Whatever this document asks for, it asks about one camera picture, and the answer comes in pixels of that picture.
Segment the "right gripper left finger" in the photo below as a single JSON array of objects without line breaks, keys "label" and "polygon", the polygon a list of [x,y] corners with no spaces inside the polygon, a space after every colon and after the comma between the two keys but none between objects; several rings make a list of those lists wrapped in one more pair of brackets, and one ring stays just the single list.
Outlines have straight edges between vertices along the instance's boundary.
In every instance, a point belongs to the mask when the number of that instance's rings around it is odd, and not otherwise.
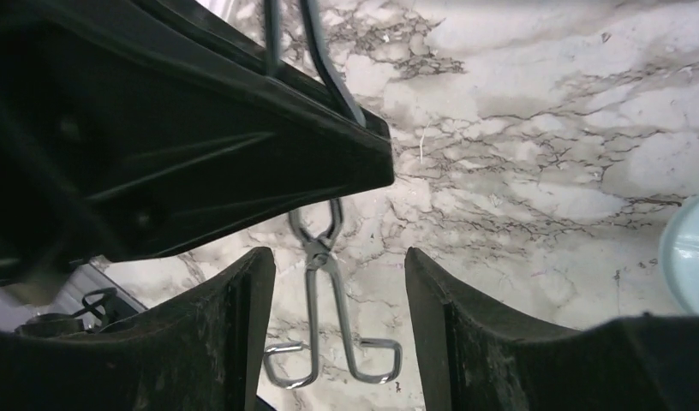
[{"label": "right gripper left finger", "polygon": [[0,331],[0,410],[266,410],[257,394],[276,267],[256,247],[96,334]]}]

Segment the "teal plastic bin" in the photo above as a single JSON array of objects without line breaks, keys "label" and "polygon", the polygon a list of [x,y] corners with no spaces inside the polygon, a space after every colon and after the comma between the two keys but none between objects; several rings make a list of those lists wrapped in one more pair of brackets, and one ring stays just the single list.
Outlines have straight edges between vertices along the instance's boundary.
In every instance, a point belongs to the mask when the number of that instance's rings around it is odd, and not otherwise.
[{"label": "teal plastic bin", "polygon": [[667,223],[658,257],[676,302],[699,315],[699,195],[686,200]]}]

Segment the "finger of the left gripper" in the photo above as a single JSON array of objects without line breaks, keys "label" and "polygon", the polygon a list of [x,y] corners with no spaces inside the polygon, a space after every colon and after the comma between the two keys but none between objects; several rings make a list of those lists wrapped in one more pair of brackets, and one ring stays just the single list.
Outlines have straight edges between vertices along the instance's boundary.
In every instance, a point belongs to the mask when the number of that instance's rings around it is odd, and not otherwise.
[{"label": "finger of the left gripper", "polygon": [[393,183],[387,123],[299,4],[313,79],[195,1],[0,1],[0,284],[173,256]]}]

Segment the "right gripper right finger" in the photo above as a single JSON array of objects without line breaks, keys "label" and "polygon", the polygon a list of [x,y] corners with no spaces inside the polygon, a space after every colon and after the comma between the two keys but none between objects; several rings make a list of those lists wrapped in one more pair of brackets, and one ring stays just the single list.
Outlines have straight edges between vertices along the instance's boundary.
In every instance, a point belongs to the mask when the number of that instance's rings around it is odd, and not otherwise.
[{"label": "right gripper right finger", "polygon": [[405,261],[429,410],[699,410],[699,316],[616,318],[577,331]]}]

